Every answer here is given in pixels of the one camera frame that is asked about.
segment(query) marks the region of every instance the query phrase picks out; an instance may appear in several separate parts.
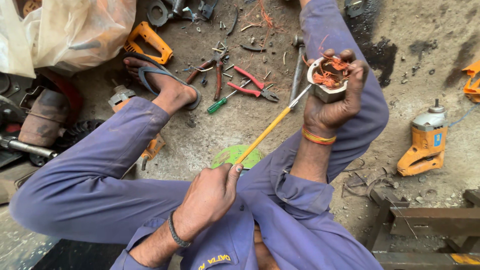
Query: electric drill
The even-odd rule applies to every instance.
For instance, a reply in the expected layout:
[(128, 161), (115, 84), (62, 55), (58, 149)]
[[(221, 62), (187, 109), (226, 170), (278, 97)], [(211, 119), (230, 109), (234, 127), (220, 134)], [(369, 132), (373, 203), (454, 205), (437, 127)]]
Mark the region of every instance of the electric drill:
[[(113, 95), (108, 103), (112, 106), (114, 112), (118, 112), (125, 104), (127, 104), (131, 98), (135, 97), (136, 94), (133, 90), (126, 88), (124, 85), (117, 86), (113, 89), (115, 95)], [(165, 141), (160, 136), (160, 133), (157, 133), (155, 138), (148, 143), (147, 148), (142, 153), (142, 171), (145, 171), (147, 161), (151, 161), (165, 145)]]
[(401, 175), (414, 175), (443, 166), (448, 128), (446, 117), (445, 107), (438, 105), (437, 98), (434, 106), (412, 121), (412, 146), (397, 164)]

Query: red and yellow thread bracelet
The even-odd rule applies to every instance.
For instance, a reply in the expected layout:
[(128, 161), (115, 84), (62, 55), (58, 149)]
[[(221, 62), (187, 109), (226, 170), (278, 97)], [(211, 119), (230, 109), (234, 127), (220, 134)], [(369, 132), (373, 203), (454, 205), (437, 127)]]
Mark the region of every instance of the red and yellow thread bracelet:
[(322, 144), (322, 145), (330, 145), (335, 142), (336, 136), (330, 139), (325, 139), (316, 135), (313, 135), (310, 133), (308, 130), (305, 129), (304, 126), (302, 126), (301, 129), (301, 134), (309, 141), (312, 141), (317, 144)]

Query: plastic bag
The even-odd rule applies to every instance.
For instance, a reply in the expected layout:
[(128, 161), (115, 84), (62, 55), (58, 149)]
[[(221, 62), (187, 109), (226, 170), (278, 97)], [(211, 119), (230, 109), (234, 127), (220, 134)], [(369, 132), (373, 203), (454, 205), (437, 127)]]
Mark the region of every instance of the plastic bag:
[[(77, 72), (112, 59), (132, 30), (136, 12), (136, 0), (43, 0), (42, 7), (30, 12), (18, 26), (6, 23), (14, 19), (6, 19), (5, 12), (16, 14), (9, 1), (0, 0), (0, 34), (5, 37), (0, 37), (0, 60), (17, 61), (8, 62), (7, 67), (0, 63), (0, 71), (28, 77), (35, 77), (33, 68), (37, 67)], [(21, 46), (13, 48), (14, 38), (9, 33), (23, 36), (15, 41)], [(28, 56), (29, 61), (20, 59)]]

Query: flip-flop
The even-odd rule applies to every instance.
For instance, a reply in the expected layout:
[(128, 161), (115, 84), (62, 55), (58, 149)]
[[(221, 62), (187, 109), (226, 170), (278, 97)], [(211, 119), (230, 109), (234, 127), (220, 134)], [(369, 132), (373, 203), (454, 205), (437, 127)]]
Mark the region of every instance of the flip-flop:
[(145, 79), (145, 73), (156, 73), (156, 74), (168, 75), (168, 76), (174, 78), (175, 80), (177, 80), (178, 82), (180, 82), (181, 84), (189, 86), (193, 90), (195, 90), (195, 92), (197, 93), (197, 99), (194, 102), (183, 106), (185, 109), (193, 110), (198, 106), (198, 103), (200, 103), (200, 99), (202, 98), (202, 94), (200, 94), (200, 91), (198, 91), (198, 89), (196, 87), (194, 87), (193, 85), (189, 85), (186, 82), (180, 80), (179, 78), (174, 76), (172, 73), (170, 73), (168, 71), (168, 69), (166, 69), (163, 65), (159, 64), (157, 61), (151, 59), (148, 56), (145, 56), (145, 55), (140, 54), (138, 52), (132, 52), (132, 51), (129, 51), (129, 52), (127, 52), (123, 55), (123, 59), (125, 59), (127, 57), (134, 57), (134, 58), (137, 58), (139, 60), (147, 61), (147, 62), (155, 65), (156, 68), (154, 68), (154, 67), (141, 67), (141, 68), (138, 69), (138, 76), (140, 77), (140, 81), (142, 81), (143, 85), (148, 90), (150, 90), (150, 92), (152, 92), (153, 94), (158, 96), (158, 93), (155, 93), (153, 91), (153, 89), (151, 88), (151, 86), (149, 85), (147, 80)]

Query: black bracelet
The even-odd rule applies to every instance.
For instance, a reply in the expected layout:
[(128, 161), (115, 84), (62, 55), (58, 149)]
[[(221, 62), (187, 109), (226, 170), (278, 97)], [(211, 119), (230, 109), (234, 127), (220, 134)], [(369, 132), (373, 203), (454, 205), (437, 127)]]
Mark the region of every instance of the black bracelet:
[(175, 212), (175, 210), (171, 211), (170, 215), (168, 216), (168, 227), (170, 228), (170, 232), (172, 233), (173, 240), (175, 240), (175, 242), (181, 247), (189, 247), (191, 243), (181, 240), (175, 232), (175, 228), (173, 228), (173, 212)]

